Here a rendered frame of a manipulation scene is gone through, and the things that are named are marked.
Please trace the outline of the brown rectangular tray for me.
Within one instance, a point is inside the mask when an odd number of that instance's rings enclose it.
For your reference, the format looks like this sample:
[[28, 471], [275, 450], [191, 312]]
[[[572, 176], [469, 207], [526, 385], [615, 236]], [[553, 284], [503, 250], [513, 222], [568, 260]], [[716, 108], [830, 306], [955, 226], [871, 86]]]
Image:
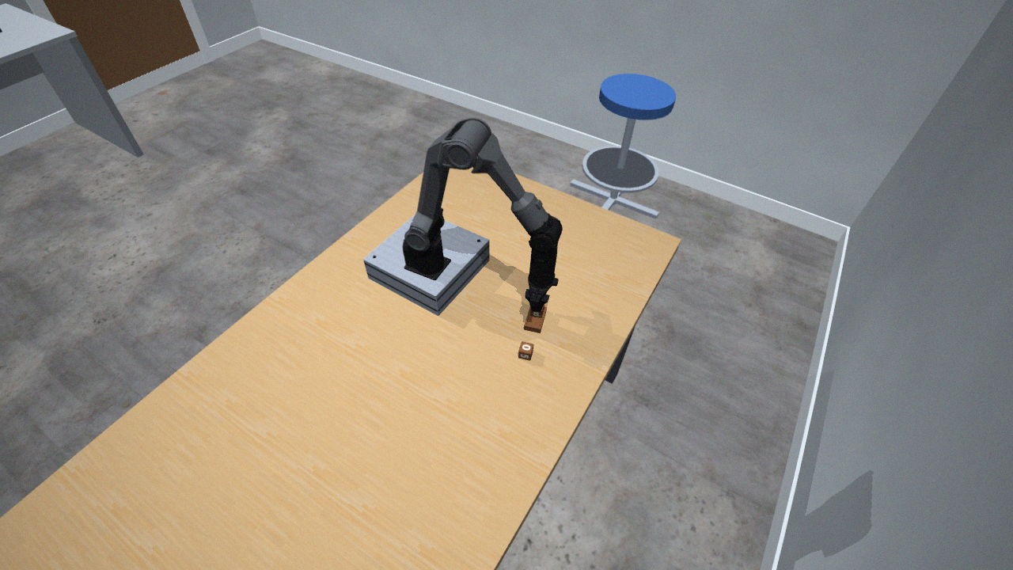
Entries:
[[529, 315], [528, 312], [527, 320], [525, 320], [524, 329], [527, 329], [527, 331], [535, 333], [541, 333], [542, 325], [545, 320], [546, 311], [547, 311], [547, 306], [544, 308], [542, 318], [533, 317], [533, 315]]

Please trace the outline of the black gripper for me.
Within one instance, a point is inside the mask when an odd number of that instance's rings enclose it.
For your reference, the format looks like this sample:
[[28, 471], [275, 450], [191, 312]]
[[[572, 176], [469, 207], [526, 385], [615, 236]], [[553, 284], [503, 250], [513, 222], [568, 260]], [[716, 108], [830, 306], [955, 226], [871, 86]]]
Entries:
[[541, 313], [542, 307], [548, 302], [549, 296], [547, 291], [552, 286], [558, 284], [558, 279], [555, 278], [555, 269], [552, 273], [540, 274], [536, 273], [531, 267], [529, 267], [528, 282], [529, 289], [525, 292], [525, 298], [531, 306], [531, 310], [534, 313]]

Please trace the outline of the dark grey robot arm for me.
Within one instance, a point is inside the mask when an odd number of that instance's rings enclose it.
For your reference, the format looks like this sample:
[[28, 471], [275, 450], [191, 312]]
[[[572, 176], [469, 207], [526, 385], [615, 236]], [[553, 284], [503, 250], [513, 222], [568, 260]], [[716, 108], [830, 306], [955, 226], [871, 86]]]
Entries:
[[479, 118], [459, 120], [428, 147], [419, 208], [404, 235], [404, 269], [437, 280], [451, 263], [449, 257], [444, 257], [441, 237], [445, 223], [441, 206], [450, 171], [446, 167], [474, 167], [471, 173], [491, 176], [511, 200], [511, 212], [530, 236], [529, 266], [536, 273], [552, 273], [562, 234], [560, 220], [546, 212], [534, 192], [525, 192], [503, 156], [497, 137]]

